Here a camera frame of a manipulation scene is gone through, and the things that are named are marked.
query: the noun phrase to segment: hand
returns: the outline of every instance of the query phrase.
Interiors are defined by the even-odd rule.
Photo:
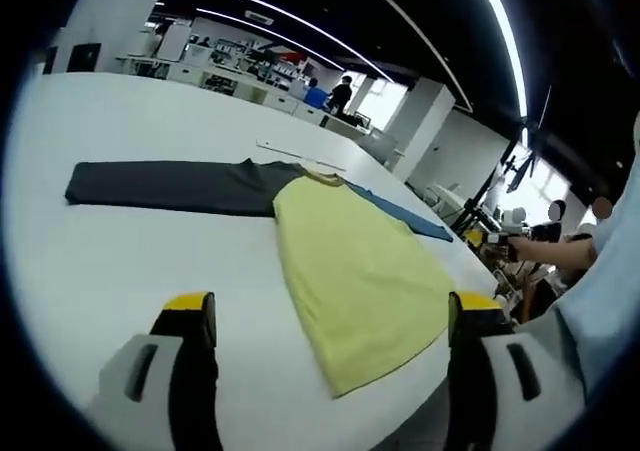
[[[512,236],[508,239],[509,244],[516,250],[516,261],[529,261],[529,249],[531,248],[531,241],[524,236]]]

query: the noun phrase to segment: white desk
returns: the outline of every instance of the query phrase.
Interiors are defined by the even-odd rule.
[[[221,78],[226,78],[237,83],[236,91],[234,92],[233,96],[239,99],[262,105],[267,95],[270,94],[275,97],[284,98],[291,103],[295,103],[295,106],[297,106],[297,108],[299,108],[301,111],[310,109],[314,112],[322,113],[323,116],[327,117],[327,123],[324,127],[339,134],[340,136],[356,140],[368,133],[368,131],[346,123],[329,113],[325,113],[322,110],[308,106],[303,101],[290,95],[288,92],[283,91],[282,89],[267,84],[263,81],[258,81],[258,79],[253,74],[246,73],[239,69],[233,69],[229,66],[216,64],[200,67],[188,63],[174,62],[168,61],[166,59],[150,58],[146,56],[119,56],[116,59],[123,63],[122,70],[126,74],[131,74],[130,63],[133,63],[134,61],[149,64],[166,64],[177,68],[187,68],[193,73],[197,74],[196,76],[194,76],[194,82],[190,84],[195,84],[196,86],[200,87],[203,86],[204,81],[210,75],[220,76]]]
[[[4,225],[16,304],[35,349],[85,406],[98,372],[146,333],[179,293],[216,294],[218,428],[227,451],[368,450],[446,375],[446,335],[406,366],[333,400],[289,297],[272,219],[68,206],[79,161],[291,161],[286,143],[438,222],[354,142],[268,108],[179,83],[100,73],[42,76],[25,88],[4,173]],[[459,289],[496,281],[457,238],[422,238]]]

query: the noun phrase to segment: ceiling light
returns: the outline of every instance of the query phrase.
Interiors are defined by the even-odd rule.
[[[520,64],[520,57],[518,56],[518,47],[516,46],[516,39],[513,36],[511,25],[509,24],[509,18],[502,6],[500,0],[489,0],[489,4],[493,8],[493,13],[496,15],[500,31],[502,31],[502,37],[507,45],[507,52],[509,53],[509,59],[511,60],[511,68],[513,69],[513,77],[516,81],[516,91],[518,92],[518,104],[520,107],[520,116],[527,116],[527,95],[524,86],[524,75],[522,74],[522,65]]]
[[[338,68],[340,71],[344,71],[344,68],[342,66],[340,66],[338,63],[334,63],[333,61],[331,61],[329,58],[325,58],[324,56],[322,56],[320,53],[316,53],[315,51],[307,48],[306,46],[303,46],[302,44],[294,41],[293,39],[289,39],[286,38],[284,36],[282,36],[281,34],[275,33],[273,31],[271,31],[270,29],[266,29],[263,28],[262,26],[258,26],[256,24],[250,23],[248,21],[245,21],[243,19],[238,19],[238,18],[234,18],[233,16],[228,16],[226,14],[222,14],[222,13],[216,13],[215,11],[209,11],[208,9],[202,9],[202,8],[196,8],[197,11],[200,11],[201,13],[206,13],[206,14],[213,14],[214,16],[220,16],[221,18],[226,18],[226,19],[230,19],[231,21],[236,21],[237,23],[242,23],[245,26],[251,26],[252,28],[256,28],[259,29],[260,31],[264,32],[264,33],[268,33],[268,34],[272,34],[280,39],[283,39],[291,44],[295,44],[296,46],[298,46],[299,48],[304,49],[305,51],[308,51],[309,53],[323,59],[324,61],[326,61],[327,63],[335,66],[336,68]]]
[[[318,33],[326,36],[327,38],[331,39],[332,41],[334,41],[335,43],[338,43],[340,46],[342,46],[344,49],[346,49],[347,51],[355,54],[358,58],[360,58],[362,61],[364,61],[365,63],[367,63],[369,66],[371,66],[373,69],[375,69],[378,73],[380,73],[382,76],[384,76],[386,79],[388,79],[389,81],[391,81],[392,83],[394,82],[393,79],[391,79],[387,74],[385,74],[384,71],[382,71],[380,68],[378,68],[375,64],[373,64],[371,61],[369,61],[367,58],[365,58],[363,55],[361,55],[360,53],[358,53],[355,49],[349,47],[347,44],[343,43],[342,41],[340,41],[338,38],[336,38],[335,36],[330,35],[329,33],[327,33],[326,31],[318,28],[317,26],[311,24],[308,21],[305,21],[302,18],[299,18],[298,16],[289,13],[288,11],[285,11],[284,9],[280,9],[277,6],[274,6],[273,4],[269,4],[269,3],[265,3],[264,1],[260,1],[260,0],[247,0],[247,1],[251,1],[252,3],[256,3],[256,4],[260,4],[262,6],[265,6],[266,8],[272,9],[273,11],[277,11],[281,14],[284,14],[285,16],[291,18],[291,19],[295,19],[296,21],[298,21],[299,23],[304,24],[305,26],[310,27],[311,29],[313,29],[314,31],[317,31]]]
[[[520,142],[522,143],[522,146],[524,146],[526,149],[529,149],[529,130],[527,128],[522,128]]]
[[[449,68],[449,66],[447,65],[447,62],[444,59],[442,59],[442,56],[440,55],[440,53],[438,53],[438,50],[433,45],[433,43],[429,41],[429,38],[427,38],[427,35],[424,34],[424,31],[420,29],[420,27],[411,19],[411,17],[400,6],[398,6],[398,4],[394,0],[384,0],[384,1],[389,6],[391,6],[396,13],[402,16],[402,19],[404,19],[405,22],[409,26],[411,26],[411,29],[413,29],[416,32],[416,34],[420,36],[420,39],[422,39],[422,41],[429,47],[429,49],[431,50],[433,55],[436,57],[440,65],[447,72],[447,74],[449,75],[449,78],[451,79],[451,82],[458,89],[458,92],[460,93],[462,100],[466,104],[466,107],[464,106],[458,106],[458,107],[464,111],[467,111],[468,113],[473,113],[473,107],[472,107],[473,104],[469,101],[469,98],[467,98],[467,95],[464,93],[464,90],[462,89],[462,86],[460,86],[460,83],[458,82],[458,79],[456,78],[455,74],[453,74],[453,71],[451,71],[451,68]]]

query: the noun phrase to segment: black ceiling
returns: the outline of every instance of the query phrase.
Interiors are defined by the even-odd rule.
[[[315,31],[245,0],[162,1],[162,12],[190,17],[198,15],[197,7],[239,18],[249,9],[273,18],[270,29],[320,54],[332,59],[349,55]],[[440,62],[384,0],[263,1],[317,25],[368,59],[446,83],[464,105]],[[488,0],[394,1],[446,57],[472,103],[473,118],[505,136],[519,134],[509,56]],[[530,127],[540,119],[552,87],[538,134],[553,135],[539,140],[545,142],[543,157],[571,180],[583,200],[592,199],[589,188],[617,198],[633,157],[631,126],[640,107],[636,82],[630,77],[640,49],[634,33],[640,29],[640,0],[502,2],[524,71]],[[355,67],[377,75],[366,65]],[[622,169],[617,161],[623,163]]]

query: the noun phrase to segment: person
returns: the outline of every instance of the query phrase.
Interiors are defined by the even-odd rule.
[[[590,234],[581,233],[568,236],[566,242],[591,239]],[[522,301],[516,306],[514,314],[519,315],[521,324],[541,316],[549,309],[559,297],[573,288],[585,275],[583,269],[556,268],[555,271],[542,277],[540,280],[528,276],[524,279],[522,287]]]
[[[634,128],[640,151],[640,113]],[[640,333],[640,157],[636,154],[622,196],[590,239],[548,243],[509,238],[519,260],[587,270],[554,307],[576,344],[587,397],[609,376]]]
[[[309,80],[309,88],[304,96],[304,102],[314,108],[322,109],[327,100],[327,93],[318,87],[318,80],[311,78]]]
[[[562,236],[562,218],[567,211],[567,204],[562,199],[557,199],[549,206],[549,219],[551,222],[539,224],[531,228],[532,239],[536,241],[551,241],[557,243]]]
[[[336,109],[336,114],[342,114],[344,112],[344,107],[351,99],[351,81],[351,76],[343,76],[342,82],[333,88],[329,94],[327,108],[330,113],[333,112],[334,109]]]

